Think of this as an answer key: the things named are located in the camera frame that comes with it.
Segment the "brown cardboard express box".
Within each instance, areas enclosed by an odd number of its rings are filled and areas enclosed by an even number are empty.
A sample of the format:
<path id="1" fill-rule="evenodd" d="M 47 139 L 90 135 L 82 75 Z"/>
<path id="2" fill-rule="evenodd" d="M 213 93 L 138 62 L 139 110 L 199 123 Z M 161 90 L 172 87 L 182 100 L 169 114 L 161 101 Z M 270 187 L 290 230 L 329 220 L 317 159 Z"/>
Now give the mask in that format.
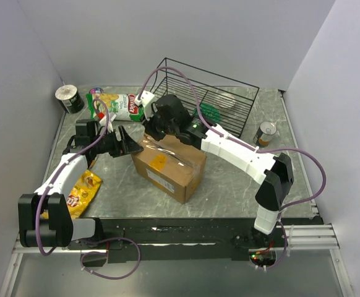
<path id="1" fill-rule="evenodd" d="M 174 136 L 156 141 L 144 134 L 139 145 L 143 150 L 131 155 L 138 174 L 179 203 L 187 203 L 202 180 L 207 156 Z"/>

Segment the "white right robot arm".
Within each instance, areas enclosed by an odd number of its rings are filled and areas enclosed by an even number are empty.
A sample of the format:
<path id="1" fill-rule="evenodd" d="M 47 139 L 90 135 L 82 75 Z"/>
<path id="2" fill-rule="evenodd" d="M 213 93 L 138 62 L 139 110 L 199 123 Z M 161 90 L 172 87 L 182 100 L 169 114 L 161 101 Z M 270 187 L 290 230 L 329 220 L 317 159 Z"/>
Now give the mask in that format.
<path id="1" fill-rule="evenodd" d="M 157 98 L 151 92 L 142 92 L 136 96 L 135 104 L 144 112 L 141 122 L 145 133 L 155 140 L 174 136 L 183 144 L 226 160 L 259 184 L 255 195 L 259 208 L 252 239 L 262 247 L 272 242 L 281 205 L 293 185 L 290 157 L 284 153 L 279 156 L 259 153 L 257 147 L 203 117 L 200 110 L 191 115 L 176 95 Z"/>

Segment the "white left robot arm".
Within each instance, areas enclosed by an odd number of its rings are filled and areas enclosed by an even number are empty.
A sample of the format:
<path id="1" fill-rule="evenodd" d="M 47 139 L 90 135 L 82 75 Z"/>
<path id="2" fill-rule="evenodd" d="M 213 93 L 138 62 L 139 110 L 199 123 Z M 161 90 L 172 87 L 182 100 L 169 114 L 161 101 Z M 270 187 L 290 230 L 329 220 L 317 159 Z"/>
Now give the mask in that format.
<path id="1" fill-rule="evenodd" d="M 75 134 L 68 141 L 57 168 L 34 193 L 19 199 L 21 245 L 40 249 L 66 247 L 71 241 L 82 239 L 89 248 L 99 248 L 105 234 L 96 227 L 96 220 L 73 219 L 66 200 L 97 155 L 107 153 L 117 158 L 142 150 L 123 126 L 113 132 L 103 132 L 93 119 L 78 120 Z"/>

